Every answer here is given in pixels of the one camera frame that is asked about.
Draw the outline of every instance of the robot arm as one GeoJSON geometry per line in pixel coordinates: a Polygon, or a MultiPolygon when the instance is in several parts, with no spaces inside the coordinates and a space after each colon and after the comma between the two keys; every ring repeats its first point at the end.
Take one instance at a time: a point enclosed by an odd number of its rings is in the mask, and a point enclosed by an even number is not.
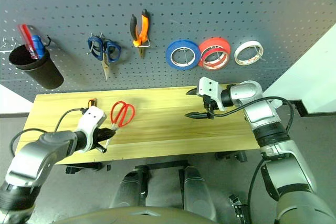
{"type": "Polygon", "coordinates": [[[25,145],[13,158],[0,188],[0,223],[25,223],[33,212],[34,202],[53,165],[75,151],[87,152],[98,142],[111,138],[115,131],[98,127],[105,113],[91,106],[72,131],[48,132],[25,145]]]}
{"type": "MultiPolygon", "coordinates": [[[[268,101],[271,98],[263,97],[258,82],[245,81],[223,90],[218,82],[202,77],[197,89],[187,94],[195,92],[203,98],[207,110],[207,117],[199,113],[200,118],[221,116],[214,113],[216,109],[225,111],[228,106],[246,106],[245,119],[267,161],[261,167],[266,190],[279,201],[276,223],[336,223],[330,208],[315,194],[316,182],[311,170],[268,101]]],[[[187,116],[197,118],[198,112],[190,114],[187,116]]]]}

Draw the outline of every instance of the scissors blade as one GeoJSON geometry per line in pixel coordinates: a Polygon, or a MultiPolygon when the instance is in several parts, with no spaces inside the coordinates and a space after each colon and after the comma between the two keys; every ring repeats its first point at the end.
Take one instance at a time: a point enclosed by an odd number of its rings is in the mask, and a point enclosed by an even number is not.
{"type": "Polygon", "coordinates": [[[138,47],[138,51],[139,51],[140,58],[143,59],[144,58],[144,49],[143,49],[143,47],[138,47]]]}
{"type": "Polygon", "coordinates": [[[101,65],[103,67],[103,71],[105,74],[105,79],[107,80],[109,78],[109,72],[110,72],[110,68],[109,65],[106,63],[106,54],[103,54],[103,60],[101,61],[101,65]]]}

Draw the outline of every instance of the wooden board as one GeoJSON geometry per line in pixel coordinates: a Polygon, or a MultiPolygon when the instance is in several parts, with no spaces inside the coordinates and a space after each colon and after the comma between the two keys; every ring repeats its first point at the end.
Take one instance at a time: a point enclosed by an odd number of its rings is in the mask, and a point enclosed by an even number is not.
{"type": "MultiPolygon", "coordinates": [[[[101,127],[111,127],[110,110],[117,101],[135,106],[134,120],[118,129],[106,153],[101,154],[97,150],[74,153],[59,164],[258,148],[242,111],[214,120],[185,117],[184,114],[189,112],[205,111],[202,98],[185,95],[191,88],[40,94],[36,96],[25,129],[35,127],[53,131],[65,111],[86,107],[90,98],[97,98],[97,106],[108,115],[101,127]]],[[[63,119],[59,131],[75,130],[80,117],[79,111],[69,113],[63,119]]],[[[17,151],[37,140],[39,135],[39,132],[23,134],[17,151]]]]}

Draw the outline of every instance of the red tape roll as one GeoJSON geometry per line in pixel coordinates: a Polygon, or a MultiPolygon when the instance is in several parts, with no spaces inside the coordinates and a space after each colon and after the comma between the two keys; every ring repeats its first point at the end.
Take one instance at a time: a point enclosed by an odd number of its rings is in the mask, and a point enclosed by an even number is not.
{"type": "Polygon", "coordinates": [[[230,44],[227,40],[222,38],[212,38],[202,42],[199,45],[201,51],[201,60],[198,63],[199,66],[207,70],[220,69],[228,63],[229,54],[231,53],[230,44]],[[206,58],[215,52],[221,52],[221,56],[218,60],[206,62],[206,58]]]}
{"type": "Polygon", "coordinates": [[[229,62],[229,54],[223,48],[212,48],[208,50],[205,54],[203,54],[201,63],[202,67],[206,70],[218,70],[220,68],[225,67],[229,62]],[[218,60],[206,62],[206,58],[210,55],[221,52],[222,55],[219,57],[218,60]]]}

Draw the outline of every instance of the cable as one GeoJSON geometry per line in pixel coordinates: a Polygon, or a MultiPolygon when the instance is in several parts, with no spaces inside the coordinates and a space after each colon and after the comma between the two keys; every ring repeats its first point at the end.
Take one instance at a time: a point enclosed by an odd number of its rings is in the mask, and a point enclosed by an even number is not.
{"type": "Polygon", "coordinates": [[[257,100],[254,100],[254,101],[251,101],[251,102],[248,102],[234,110],[231,110],[229,112],[226,112],[224,114],[216,114],[214,113],[213,111],[211,111],[208,107],[206,107],[206,111],[213,115],[213,116],[217,116],[217,117],[222,117],[222,116],[227,116],[227,115],[231,115],[239,110],[242,110],[243,108],[247,107],[247,106],[250,106],[254,103],[257,103],[257,102],[260,102],[260,101],[265,101],[265,100],[280,100],[282,102],[284,102],[285,104],[287,104],[289,106],[289,109],[290,109],[290,117],[289,117],[289,120],[288,120],[288,124],[287,124],[287,127],[286,127],[286,131],[289,131],[290,127],[292,126],[292,123],[293,123],[293,118],[294,118],[294,109],[292,107],[292,104],[290,103],[290,101],[288,101],[287,99],[285,98],[282,98],[282,97],[263,97],[263,98],[259,98],[257,100]]]}
{"type": "Polygon", "coordinates": [[[56,132],[58,130],[58,127],[59,127],[59,124],[61,123],[61,121],[63,120],[63,118],[70,112],[72,111],[82,111],[83,108],[76,108],[76,109],[71,109],[71,110],[68,110],[67,112],[65,112],[61,118],[58,120],[58,123],[56,124],[56,127],[54,129],[54,131],[56,132]]]}
{"type": "Polygon", "coordinates": [[[253,185],[254,182],[256,181],[256,177],[258,174],[258,171],[260,169],[260,167],[262,166],[262,164],[264,163],[264,160],[260,160],[259,164],[257,165],[254,173],[253,173],[253,177],[250,183],[250,188],[248,190],[248,196],[247,196],[247,214],[248,214],[248,219],[250,221],[250,223],[252,224],[252,217],[251,217],[251,196],[252,196],[252,189],[253,189],[253,185]]]}
{"type": "Polygon", "coordinates": [[[39,131],[39,132],[43,132],[43,133],[47,133],[46,131],[44,130],[41,130],[41,129],[38,129],[38,128],[30,128],[30,129],[26,129],[26,130],[23,130],[23,131],[20,131],[19,133],[17,133],[12,139],[11,139],[11,142],[9,143],[9,150],[12,154],[13,157],[15,157],[15,153],[14,153],[14,150],[13,150],[13,145],[14,145],[14,142],[15,140],[21,136],[23,133],[27,132],[27,131],[39,131]]]}

